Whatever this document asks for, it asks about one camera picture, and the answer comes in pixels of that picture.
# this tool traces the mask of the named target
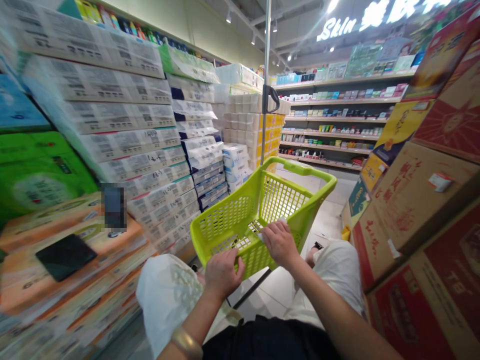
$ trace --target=gold bracelet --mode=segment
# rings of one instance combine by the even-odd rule
[[[174,343],[187,358],[202,359],[204,351],[202,347],[189,335],[188,332],[180,325],[171,335],[171,341]]]

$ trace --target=white tile floor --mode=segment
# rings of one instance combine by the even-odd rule
[[[296,184],[303,186],[311,192],[317,192],[320,187],[325,184],[323,180],[313,176],[305,178],[282,170],[277,171],[277,174],[294,181]],[[303,258],[305,258],[308,250],[312,248],[315,242],[319,242],[321,245],[326,246],[329,243],[328,239],[340,239],[340,233],[343,228],[340,214],[343,205],[346,203],[347,198],[353,189],[350,182],[353,182],[353,185],[355,185],[355,181],[352,179],[343,179],[343,185],[339,187],[339,190],[335,189],[321,205],[301,251],[301,256]],[[229,297],[230,304],[233,306],[265,271],[266,269],[259,271],[257,274],[243,281],[240,287]],[[245,321],[253,320],[257,314],[263,315],[267,318],[281,317],[286,309],[292,304],[294,295],[295,289],[292,276],[285,269],[279,267],[275,269],[258,287],[258,289],[250,295],[250,297],[239,307],[238,311],[243,315]],[[123,359],[143,360],[151,359],[153,356],[149,343],[145,337],[141,339],[141,342],[138,342],[137,340],[136,343],[132,343],[131,345],[122,344],[122,347],[124,349],[130,349],[130,351],[125,351],[129,355],[123,357]],[[112,359],[112,357],[109,356],[110,355],[105,352],[100,358]]]

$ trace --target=left hand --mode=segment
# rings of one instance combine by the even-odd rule
[[[241,257],[238,258],[238,270],[235,273],[235,258],[239,250],[234,247],[211,257],[206,265],[205,292],[224,301],[242,283],[245,264]]]

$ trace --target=plastic basket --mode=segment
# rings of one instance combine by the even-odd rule
[[[326,181],[317,193],[267,171],[272,163],[301,176]],[[191,238],[203,266],[217,253],[237,247],[245,263],[244,279],[265,267],[277,265],[257,233],[280,217],[287,219],[300,252],[320,205],[334,190],[337,178],[311,166],[280,157],[270,157],[237,191],[212,206],[190,225]]]

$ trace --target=ceiling light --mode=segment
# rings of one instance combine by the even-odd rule
[[[330,14],[333,10],[335,10],[338,3],[339,3],[339,0],[331,0],[330,4],[328,4],[328,8],[326,9],[326,13]]]

